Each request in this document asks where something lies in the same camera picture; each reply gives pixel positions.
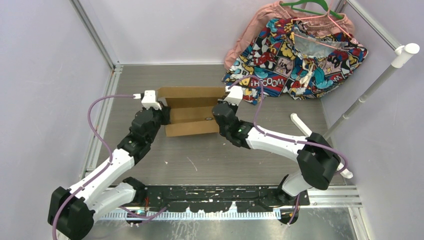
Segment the brown cardboard box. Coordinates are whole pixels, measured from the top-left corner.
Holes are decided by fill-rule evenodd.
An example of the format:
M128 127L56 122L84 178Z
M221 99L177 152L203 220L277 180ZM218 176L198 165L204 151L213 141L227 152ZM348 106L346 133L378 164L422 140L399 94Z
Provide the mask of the brown cardboard box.
M213 134L219 131L212 109L225 94L222 86L163 86L157 89L170 110L167 137Z

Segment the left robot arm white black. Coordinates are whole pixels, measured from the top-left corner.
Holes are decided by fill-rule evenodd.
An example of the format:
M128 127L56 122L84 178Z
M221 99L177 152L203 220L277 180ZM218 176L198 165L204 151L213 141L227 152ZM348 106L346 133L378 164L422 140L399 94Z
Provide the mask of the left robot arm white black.
M54 239L59 231L70 240L81 240L100 217L112 210L125 204L138 207L146 203L146 186L133 177L111 190L107 188L151 150L161 126L170 123L170 112L168 106L137 112L129 133L111 156L80 182L69 188L59 186L52 193L47 222L53 228Z

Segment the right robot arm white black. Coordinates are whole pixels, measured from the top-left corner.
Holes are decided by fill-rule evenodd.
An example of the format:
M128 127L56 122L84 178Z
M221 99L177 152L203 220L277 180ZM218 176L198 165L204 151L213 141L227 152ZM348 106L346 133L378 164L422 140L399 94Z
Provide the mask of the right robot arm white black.
M219 134L239 148L263 150L293 160L299 171L283 178L277 198L283 205L291 205L300 192L310 188L327 190L340 157L318 133L293 136L270 131L236 116L237 107L221 102L212 109L219 126Z

